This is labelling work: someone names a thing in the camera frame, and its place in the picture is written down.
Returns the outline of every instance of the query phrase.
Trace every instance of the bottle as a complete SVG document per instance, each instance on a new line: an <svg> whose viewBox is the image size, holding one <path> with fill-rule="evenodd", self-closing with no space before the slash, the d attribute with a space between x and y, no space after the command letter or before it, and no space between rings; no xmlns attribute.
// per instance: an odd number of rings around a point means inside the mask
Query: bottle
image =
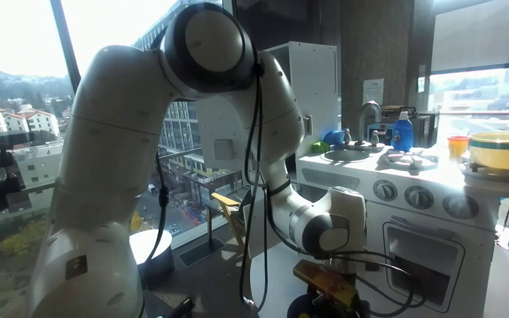
<svg viewBox="0 0 509 318"><path fill-rule="evenodd" d="M414 125L408 111L401 111L398 121L392 127L394 150L408 151L414 144Z"/></svg>

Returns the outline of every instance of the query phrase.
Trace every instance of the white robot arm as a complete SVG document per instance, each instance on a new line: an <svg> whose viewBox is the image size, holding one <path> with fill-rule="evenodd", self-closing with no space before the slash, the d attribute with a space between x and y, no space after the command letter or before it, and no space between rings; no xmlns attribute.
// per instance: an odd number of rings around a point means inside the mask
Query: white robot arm
<svg viewBox="0 0 509 318"><path fill-rule="evenodd" d="M217 5L191 5L172 21L159 51L106 47L83 77L51 203L53 229L30 282L30 316L143 314L126 224L154 167L170 102L210 93L233 100L246 130L262 97L260 169L281 234L315 254L361 243L361 196L338 188L311 203L288 183L283 160L299 146L302 121L278 61L256 52ZM343 208L354 219L332 226L331 215Z"/></svg>

